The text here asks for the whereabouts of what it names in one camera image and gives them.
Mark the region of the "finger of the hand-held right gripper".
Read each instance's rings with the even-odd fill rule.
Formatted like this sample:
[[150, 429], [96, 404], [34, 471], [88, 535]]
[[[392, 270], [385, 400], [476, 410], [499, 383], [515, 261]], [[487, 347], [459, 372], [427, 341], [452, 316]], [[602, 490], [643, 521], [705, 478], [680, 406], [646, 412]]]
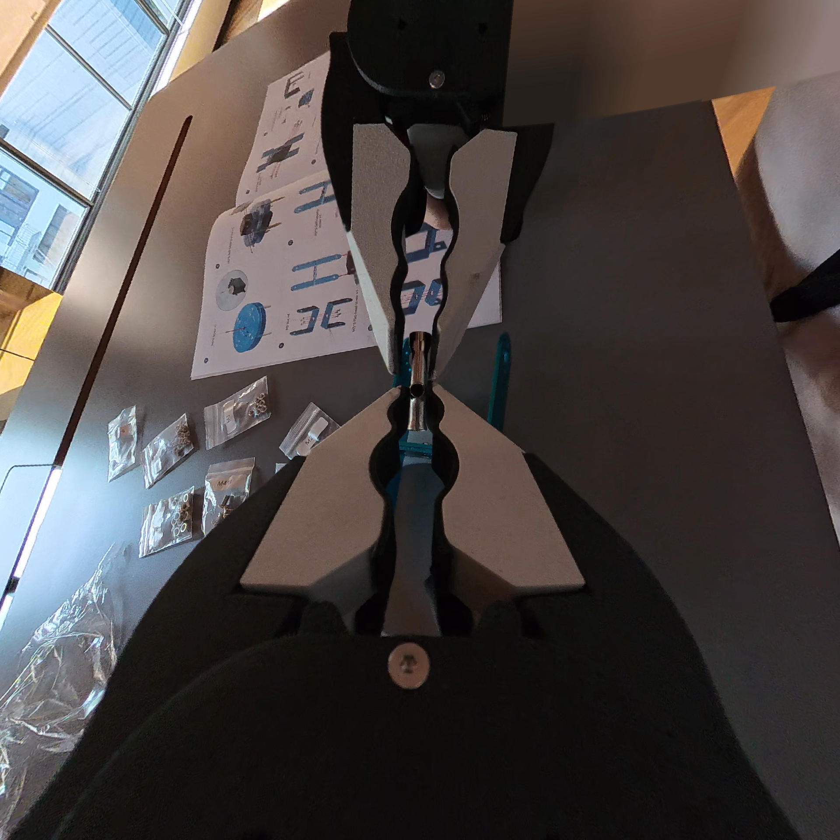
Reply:
[[406, 278], [405, 199], [412, 157], [384, 122], [353, 126], [348, 241], [372, 332], [390, 373], [400, 367]]
[[454, 238], [442, 264], [445, 295], [435, 320], [436, 379], [459, 346], [504, 249], [501, 228], [516, 142], [514, 132], [485, 129], [450, 161]]

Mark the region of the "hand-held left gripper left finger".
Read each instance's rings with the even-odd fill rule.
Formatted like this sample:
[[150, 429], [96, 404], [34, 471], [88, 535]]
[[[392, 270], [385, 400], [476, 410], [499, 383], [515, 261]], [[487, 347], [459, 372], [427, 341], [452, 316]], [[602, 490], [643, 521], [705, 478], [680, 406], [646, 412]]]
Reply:
[[371, 552], [385, 502], [371, 477], [374, 447], [391, 430], [392, 388], [303, 461], [240, 579], [248, 592], [296, 595], [355, 614], [375, 592]]

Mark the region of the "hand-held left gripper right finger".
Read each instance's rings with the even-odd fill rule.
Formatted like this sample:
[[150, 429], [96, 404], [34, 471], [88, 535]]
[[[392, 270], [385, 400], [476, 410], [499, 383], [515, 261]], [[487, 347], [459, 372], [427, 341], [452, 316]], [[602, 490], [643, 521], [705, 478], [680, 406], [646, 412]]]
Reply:
[[473, 611], [580, 590], [584, 577], [523, 451], [445, 389], [434, 393], [444, 407], [439, 430], [458, 461], [442, 504], [454, 551], [449, 590]]

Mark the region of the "blue metal bracket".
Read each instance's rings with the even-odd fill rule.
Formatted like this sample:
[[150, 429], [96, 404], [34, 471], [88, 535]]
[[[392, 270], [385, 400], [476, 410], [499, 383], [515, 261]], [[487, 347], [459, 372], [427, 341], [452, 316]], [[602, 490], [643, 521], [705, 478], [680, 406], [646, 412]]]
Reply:
[[[410, 385], [413, 365], [413, 341], [410, 338], [404, 339], [401, 351], [401, 366], [394, 376], [394, 385]], [[508, 404], [508, 390], [511, 374], [511, 340], [509, 333], [500, 335], [497, 342], [496, 361], [493, 371], [492, 385], [490, 389], [490, 402], [486, 421], [499, 432], [503, 431], [505, 416]], [[410, 466], [434, 467], [434, 457], [437, 455], [442, 471], [434, 471], [434, 474], [444, 481], [447, 488], [455, 482], [457, 467], [454, 461], [447, 462], [447, 450], [444, 446], [434, 448], [434, 439], [427, 433], [406, 432], [399, 441], [401, 466], [397, 475], [391, 479], [387, 486], [387, 493], [395, 505], [398, 498], [401, 477], [403, 471]]]

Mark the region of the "silver cross socket wrench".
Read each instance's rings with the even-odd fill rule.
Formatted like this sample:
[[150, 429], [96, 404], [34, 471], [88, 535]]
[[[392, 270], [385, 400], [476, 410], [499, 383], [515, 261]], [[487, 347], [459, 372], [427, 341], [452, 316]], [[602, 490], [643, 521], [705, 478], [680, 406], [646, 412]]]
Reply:
[[432, 336], [428, 332], [411, 332], [406, 340], [409, 410], [407, 430], [427, 433], [427, 394], [430, 385]]

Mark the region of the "person's right hand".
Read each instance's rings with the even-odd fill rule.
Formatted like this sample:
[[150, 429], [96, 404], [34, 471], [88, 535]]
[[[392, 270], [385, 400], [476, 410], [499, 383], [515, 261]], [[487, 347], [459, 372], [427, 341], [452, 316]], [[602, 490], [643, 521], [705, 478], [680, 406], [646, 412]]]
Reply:
[[426, 187], [425, 193], [424, 222], [437, 230], [449, 231], [454, 234], [459, 225], [459, 211], [452, 192], [448, 187], [438, 192]]

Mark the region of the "zip bag of short bolts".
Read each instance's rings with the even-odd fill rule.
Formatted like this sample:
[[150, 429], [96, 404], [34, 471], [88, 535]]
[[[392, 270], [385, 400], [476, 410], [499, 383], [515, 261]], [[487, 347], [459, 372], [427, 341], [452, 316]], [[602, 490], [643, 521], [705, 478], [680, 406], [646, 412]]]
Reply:
[[203, 492], [203, 535], [238, 508], [248, 497], [255, 458], [242, 458], [208, 467]]

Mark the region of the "zip bag of tiny nuts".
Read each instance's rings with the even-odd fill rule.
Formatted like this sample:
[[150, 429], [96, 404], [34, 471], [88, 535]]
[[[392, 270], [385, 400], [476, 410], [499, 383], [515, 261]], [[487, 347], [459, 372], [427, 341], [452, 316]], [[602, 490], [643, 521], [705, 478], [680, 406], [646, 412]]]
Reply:
[[315, 403], [310, 402], [281, 442], [280, 451], [288, 459], [306, 457], [321, 441], [339, 428], [340, 424]]

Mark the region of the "zip bag of small nuts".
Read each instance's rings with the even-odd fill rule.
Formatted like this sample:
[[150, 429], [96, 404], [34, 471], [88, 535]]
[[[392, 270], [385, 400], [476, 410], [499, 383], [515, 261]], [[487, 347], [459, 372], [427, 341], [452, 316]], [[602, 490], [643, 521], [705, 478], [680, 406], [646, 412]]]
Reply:
[[270, 418], [270, 394], [264, 375], [203, 411], [205, 447], [215, 448]]

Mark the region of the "white instruction manual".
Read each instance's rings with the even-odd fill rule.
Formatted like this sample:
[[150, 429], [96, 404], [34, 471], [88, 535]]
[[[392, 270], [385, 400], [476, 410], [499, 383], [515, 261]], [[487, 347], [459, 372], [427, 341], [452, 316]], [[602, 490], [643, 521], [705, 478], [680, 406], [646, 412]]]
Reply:
[[329, 62], [268, 85], [236, 205], [207, 242], [193, 380], [375, 347], [322, 152]]

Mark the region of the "zip bag of large nuts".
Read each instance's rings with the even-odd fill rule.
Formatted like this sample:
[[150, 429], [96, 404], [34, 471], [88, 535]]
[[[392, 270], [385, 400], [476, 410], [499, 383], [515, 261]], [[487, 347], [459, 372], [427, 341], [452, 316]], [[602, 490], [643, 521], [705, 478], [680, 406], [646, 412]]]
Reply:
[[190, 487], [143, 509], [140, 558], [193, 539], [194, 494]]

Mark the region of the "zip bag of tiny screws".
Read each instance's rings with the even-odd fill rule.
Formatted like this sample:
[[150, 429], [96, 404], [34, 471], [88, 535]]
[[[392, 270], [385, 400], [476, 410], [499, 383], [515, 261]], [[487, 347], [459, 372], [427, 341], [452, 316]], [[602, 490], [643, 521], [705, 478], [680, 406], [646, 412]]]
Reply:
[[150, 489], [195, 450], [190, 420], [184, 413], [143, 448], [141, 466], [145, 488]]

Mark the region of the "small clear zip bag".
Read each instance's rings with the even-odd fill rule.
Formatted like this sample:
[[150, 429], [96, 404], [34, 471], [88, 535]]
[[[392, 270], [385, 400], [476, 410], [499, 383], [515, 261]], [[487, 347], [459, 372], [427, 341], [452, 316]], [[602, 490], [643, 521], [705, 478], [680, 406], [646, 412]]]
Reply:
[[137, 406], [129, 406], [108, 424], [108, 482], [136, 466], [138, 443]]

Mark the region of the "crumpled clear plastic wrap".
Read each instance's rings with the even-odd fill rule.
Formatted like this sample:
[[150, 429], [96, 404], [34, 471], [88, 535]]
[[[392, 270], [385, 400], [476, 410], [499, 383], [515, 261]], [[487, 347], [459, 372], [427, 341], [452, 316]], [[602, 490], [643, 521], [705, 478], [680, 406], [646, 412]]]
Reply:
[[133, 547], [114, 543], [89, 580], [34, 632], [2, 697], [1, 838], [37, 802], [77, 746], [130, 635]]

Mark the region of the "window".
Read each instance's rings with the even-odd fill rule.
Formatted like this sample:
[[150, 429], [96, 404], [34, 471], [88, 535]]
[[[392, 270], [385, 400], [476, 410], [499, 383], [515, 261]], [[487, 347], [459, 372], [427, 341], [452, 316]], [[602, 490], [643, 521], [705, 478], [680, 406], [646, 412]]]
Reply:
[[187, 1], [58, 4], [2, 94], [3, 268], [63, 290], [196, 10]]

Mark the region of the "person's white shirt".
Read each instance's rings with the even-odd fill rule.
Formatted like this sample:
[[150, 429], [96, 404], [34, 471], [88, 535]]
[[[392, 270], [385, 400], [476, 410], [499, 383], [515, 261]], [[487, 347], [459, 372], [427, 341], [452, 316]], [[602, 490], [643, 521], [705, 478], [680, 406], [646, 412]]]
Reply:
[[[839, 246], [839, 74], [778, 87], [738, 174], [769, 300]], [[839, 516], [838, 307], [778, 326], [835, 529]]]

